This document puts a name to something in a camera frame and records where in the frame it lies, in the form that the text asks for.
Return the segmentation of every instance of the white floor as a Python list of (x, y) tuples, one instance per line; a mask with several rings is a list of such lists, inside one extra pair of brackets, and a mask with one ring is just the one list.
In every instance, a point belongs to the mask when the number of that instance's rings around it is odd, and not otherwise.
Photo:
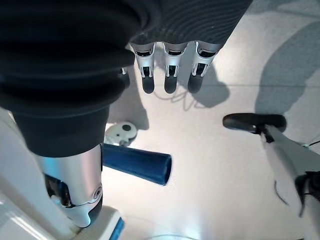
[[(223, 128), (222, 118), (284, 114), (288, 137), (320, 140), (320, 0), (255, 0), (197, 94), (186, 90), (193, 45), (172, 95), (164, 91), (161, 54), (159, 45), (154, 93), (143, 92), (136, 66), (130, 89), (110, 111), (111, 122), (139, 127), (133, 148), (173, 157), (165, 187), (103, 169), (103, 204), (126, 222), (121, 239), (302, 238), (301, 220), (275, 196), (259, 137)], [(166, 234), (189, 238), (151, 238)]]

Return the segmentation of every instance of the robotic hand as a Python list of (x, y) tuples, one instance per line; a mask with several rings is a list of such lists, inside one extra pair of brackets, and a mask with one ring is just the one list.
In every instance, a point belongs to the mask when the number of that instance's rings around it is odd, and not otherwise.
[(12, 112), (48, 195), (75, 225), (89, 226), (100, 212), (100, 144), (109, 105), (128, 87), (126, 67), (135, 55), (143, 88), (151, 93), (155, 42), (164, 42), (165, 89), (172, 93), (184, 49), (197, 41), (189, 80), (189, 90), (196, 92), (251, 2), (0, 3), (0, 106)]
[(320, 156), (282, 134), (282, 115), (235, 113), (223, 125), (261, 136), (278, 195), (303, 219), (305, 239), (320, 240)]

